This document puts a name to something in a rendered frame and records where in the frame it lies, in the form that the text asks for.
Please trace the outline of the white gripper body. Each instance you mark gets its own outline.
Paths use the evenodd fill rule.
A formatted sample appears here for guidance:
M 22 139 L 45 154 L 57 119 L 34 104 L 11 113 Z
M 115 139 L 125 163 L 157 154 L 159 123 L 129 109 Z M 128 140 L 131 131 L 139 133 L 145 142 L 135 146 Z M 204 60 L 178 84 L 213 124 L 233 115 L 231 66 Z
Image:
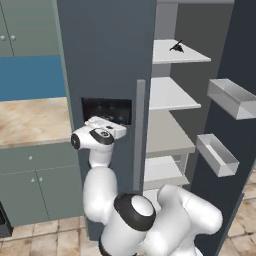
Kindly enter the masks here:
M 93 128 L 102 128 L 112 134 L 115 139 L 120 139 L 126 135 L 127 129 L 119 124 L 111 122 L 107 119 L 93 116 L 84 122 L 85 125 L 89 125 Z

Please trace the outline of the grey fridge shelf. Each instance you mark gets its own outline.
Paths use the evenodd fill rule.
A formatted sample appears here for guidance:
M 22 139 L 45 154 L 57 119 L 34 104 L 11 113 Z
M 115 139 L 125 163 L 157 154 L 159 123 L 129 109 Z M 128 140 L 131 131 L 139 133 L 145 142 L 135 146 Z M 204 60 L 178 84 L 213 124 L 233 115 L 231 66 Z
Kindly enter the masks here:
M 156 110 L 149 113 L 147 158 L 194 152 L 195 145 L 168 110 Z

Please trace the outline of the white fridge shelf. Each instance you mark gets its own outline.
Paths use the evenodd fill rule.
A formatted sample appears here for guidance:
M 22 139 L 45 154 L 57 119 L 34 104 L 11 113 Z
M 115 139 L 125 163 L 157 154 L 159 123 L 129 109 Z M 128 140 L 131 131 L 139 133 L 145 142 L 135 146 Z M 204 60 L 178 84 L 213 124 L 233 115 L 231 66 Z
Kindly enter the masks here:
M 165 184 L 177 186 L 189 183 L 185 176 L 187 155 L 148 158 L 145 162 L 144 190 L 158 189 Z
M 175 39 L 155 40 L 153 46 L 154 64 L 173 64 L 173 63 L 196 63 L 210 62 L 211 59 L 194 49 L 180 43 L 183 51 L 175 51 L 172 47 L 177 44 Z
M 186 110 L 201 105 L 190 97 L 172 78 L 151 79 L 150 110 Z

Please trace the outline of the dark fridge door with dispenser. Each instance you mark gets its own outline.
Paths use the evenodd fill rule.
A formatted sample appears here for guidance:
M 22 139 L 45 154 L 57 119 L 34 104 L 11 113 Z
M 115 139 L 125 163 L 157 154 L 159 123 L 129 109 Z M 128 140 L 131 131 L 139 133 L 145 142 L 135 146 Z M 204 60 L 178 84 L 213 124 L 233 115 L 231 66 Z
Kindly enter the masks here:
M 118 191 L 143 192 L 156 0 L 53 0 L 71 128 L 84 125 L 84 98 L 131 102 L 131 124 L 116 141 Z M 133 189 L 137 81 L 146 82 L 140 187 Z

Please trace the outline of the small black fish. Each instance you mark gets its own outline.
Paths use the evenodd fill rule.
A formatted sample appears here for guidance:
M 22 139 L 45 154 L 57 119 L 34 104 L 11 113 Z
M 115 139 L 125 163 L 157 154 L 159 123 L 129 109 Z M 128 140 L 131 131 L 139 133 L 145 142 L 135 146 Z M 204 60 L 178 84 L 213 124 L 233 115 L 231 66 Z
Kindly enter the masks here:
M 180 45 L 181 42 L 182 42 L 182 40 L 178 41 L 172 48 L 169 49 L 169 51 L 174 50 L 174 51 L 179 51 L 179 52 L 184 53 L 184 50 L 183 50 L 182 46 Z

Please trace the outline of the grey fridge cabinet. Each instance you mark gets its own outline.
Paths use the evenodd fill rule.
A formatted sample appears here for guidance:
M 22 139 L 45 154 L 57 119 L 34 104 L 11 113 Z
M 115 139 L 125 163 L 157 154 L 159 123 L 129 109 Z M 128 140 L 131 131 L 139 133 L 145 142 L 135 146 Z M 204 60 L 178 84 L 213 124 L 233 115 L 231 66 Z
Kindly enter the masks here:
M 163 3 L 157 7 L 157 18 L 166 17 L 158 23 L 156 40 L 175 39 L 207 56 L 210 62 L 154 64 L 152 78 L 172 78 L 200 108 L 168 110 L 195 145 L 195 152 L 187 155 L 185 176 L 189 183 L 184 189 L 191 191 L 197 161 L 203 156 L 196 147 L 197 136 L 212 134 L 205 131 L 211 103 L 208 95 L 209 80 L 218 75 L 233 5 L 224 2 Z

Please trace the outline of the dark fridge door with bins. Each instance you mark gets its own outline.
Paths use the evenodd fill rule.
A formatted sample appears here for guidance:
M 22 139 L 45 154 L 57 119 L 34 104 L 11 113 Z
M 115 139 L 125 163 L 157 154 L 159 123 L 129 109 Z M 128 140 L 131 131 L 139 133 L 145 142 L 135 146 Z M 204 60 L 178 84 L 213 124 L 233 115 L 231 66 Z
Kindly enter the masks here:
M 256 0 L 235 0 L 218 76 L 229 78 L 256 95 Z M 235 175 L 217 177 L 200 157 L 191 185 L 194 194 L 222 212 L 221 229 L 214 235 L 199 235 L 195 240 L 204 256 L 218 256 L 256 162 L 256 118 L 236 120 L 211 103 L 205 131 L 216 135 L 239 161 Z

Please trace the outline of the green drawer front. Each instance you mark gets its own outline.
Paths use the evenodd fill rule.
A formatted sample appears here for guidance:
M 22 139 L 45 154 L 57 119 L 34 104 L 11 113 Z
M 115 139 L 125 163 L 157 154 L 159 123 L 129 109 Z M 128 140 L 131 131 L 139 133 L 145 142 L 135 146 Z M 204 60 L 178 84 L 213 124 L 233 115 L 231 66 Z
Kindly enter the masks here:
M 77 153 L 69 142 L 0 149 L 0 174 L 77 164 Z

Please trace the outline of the green base cupboard door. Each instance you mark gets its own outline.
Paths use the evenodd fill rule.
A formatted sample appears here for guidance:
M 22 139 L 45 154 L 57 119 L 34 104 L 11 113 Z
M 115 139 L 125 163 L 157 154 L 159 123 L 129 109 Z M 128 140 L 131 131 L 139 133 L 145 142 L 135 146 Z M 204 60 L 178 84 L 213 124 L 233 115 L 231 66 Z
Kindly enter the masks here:
M 35 171 L 0 175 L 0 202 L 13 226 L 49 220 Z
M 36 171 L 51 220 L 82 216 L 82 182 L 77 166 L 65 166 Z

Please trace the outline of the small grey door bin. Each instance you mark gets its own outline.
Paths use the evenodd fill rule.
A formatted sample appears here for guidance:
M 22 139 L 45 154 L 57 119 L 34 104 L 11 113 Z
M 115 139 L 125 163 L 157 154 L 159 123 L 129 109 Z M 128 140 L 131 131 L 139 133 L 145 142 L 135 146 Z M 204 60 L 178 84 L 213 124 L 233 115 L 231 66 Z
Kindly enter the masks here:
M 217 177 L 236 174 L 240 162 L 214 134 L 198 135 L 196 147 Z

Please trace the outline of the large grey door bin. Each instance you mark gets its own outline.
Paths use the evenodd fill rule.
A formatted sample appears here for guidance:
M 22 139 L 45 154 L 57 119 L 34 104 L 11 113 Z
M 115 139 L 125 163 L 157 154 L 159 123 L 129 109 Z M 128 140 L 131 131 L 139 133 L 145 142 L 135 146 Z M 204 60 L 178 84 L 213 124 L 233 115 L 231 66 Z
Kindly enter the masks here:
M 229 79 L 210 79 L 207 95 L 236 120 L 256 118 L 256 95 Z

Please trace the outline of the black appliance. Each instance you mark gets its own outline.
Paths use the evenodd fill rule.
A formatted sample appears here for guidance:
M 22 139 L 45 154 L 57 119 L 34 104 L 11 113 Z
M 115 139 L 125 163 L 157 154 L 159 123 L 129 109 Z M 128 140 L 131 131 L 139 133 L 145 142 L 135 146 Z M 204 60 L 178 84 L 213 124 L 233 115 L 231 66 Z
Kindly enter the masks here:
M 0 202 L 0 238 L 11 237 L 13 227 L 5 213 L 5 210 Z

